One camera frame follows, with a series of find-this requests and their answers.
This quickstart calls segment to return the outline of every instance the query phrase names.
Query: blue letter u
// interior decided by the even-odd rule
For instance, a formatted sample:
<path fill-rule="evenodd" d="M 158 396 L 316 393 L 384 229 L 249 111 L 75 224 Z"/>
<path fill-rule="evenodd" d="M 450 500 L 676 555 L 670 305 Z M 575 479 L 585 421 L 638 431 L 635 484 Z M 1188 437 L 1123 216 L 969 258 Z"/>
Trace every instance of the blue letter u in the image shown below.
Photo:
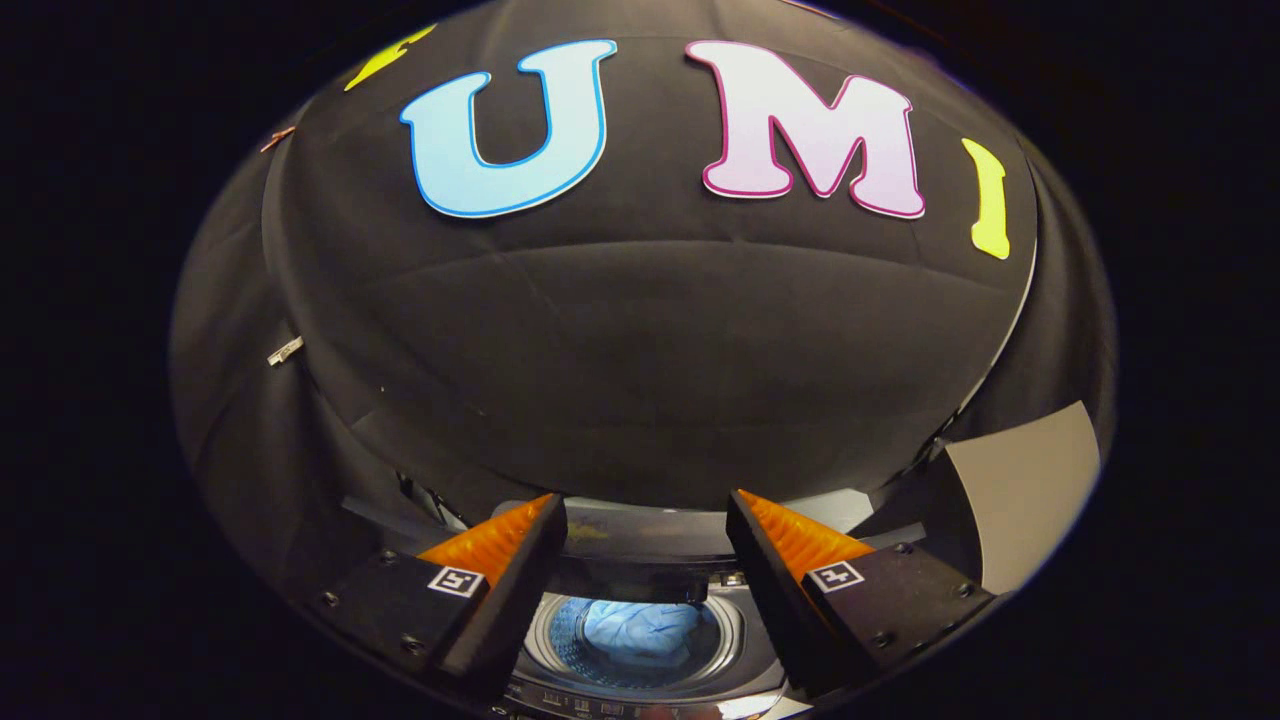
<path fill-rule="evenodd" d="M 401 113 L 410 126 L 413 172 L 428 205 L 457 218 L 489 218 L 547 202 L 577 184 L 604 151 L 600 60 L 612 40 L 584 40 L 540 50 L 516 68 L 538 73 L 547 105 L 547 141 L 529 158 L 485 163 L 476 149 L 475 96 L 489 73 L 471 73 L 431 90 Z"/>

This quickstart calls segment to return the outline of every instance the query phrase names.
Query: blue cloth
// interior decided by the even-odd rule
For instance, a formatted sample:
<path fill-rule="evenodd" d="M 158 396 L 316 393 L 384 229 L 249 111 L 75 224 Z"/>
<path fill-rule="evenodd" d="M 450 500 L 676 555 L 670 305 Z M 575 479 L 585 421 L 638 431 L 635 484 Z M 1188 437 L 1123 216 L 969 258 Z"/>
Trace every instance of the blue cloth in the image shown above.
<path fill-rule="evenodd" d="M 691 605 L 596 601 L 586 611 L 582 634 L 614 662 L 676 667 L 689 660 L 689 633 L 698 626 Z"/>

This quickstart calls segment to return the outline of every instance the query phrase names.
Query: pink letter m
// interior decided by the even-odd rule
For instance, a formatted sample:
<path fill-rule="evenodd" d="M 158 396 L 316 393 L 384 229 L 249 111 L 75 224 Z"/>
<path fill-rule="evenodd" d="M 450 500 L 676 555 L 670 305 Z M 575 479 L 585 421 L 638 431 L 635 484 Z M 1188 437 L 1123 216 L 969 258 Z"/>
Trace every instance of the pink letter m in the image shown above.
<path fill-rule="evenodd" d="M 778 197 L 795 183 L 774 159 L 773 126 L 819 197 L 831 197 L 854 152 L 863 173 L 849 195 L 895 218 L 924 215 L 906 114 L 911 101 L 892 87 L 850 76 L 828 106 L 782 58 L 741 42 L 691 42 L 685 53 L 710 65 L 721 92 L 724 150 L 703 172 L 707 188 L 726 197 Z"/>

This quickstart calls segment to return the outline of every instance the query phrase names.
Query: washing machine drum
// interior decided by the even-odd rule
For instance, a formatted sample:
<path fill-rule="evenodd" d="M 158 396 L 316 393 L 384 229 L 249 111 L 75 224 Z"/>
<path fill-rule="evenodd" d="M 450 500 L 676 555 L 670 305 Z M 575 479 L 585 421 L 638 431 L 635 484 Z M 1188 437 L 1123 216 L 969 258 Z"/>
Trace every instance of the washing machine drum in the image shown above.
<path fill-rule="evenodd" d="M 548 641 L 593 683 L 650 689 L 710 662 L 721 630 L 710 610 L 696 605 L 570 598 L 552 619 Z"/>

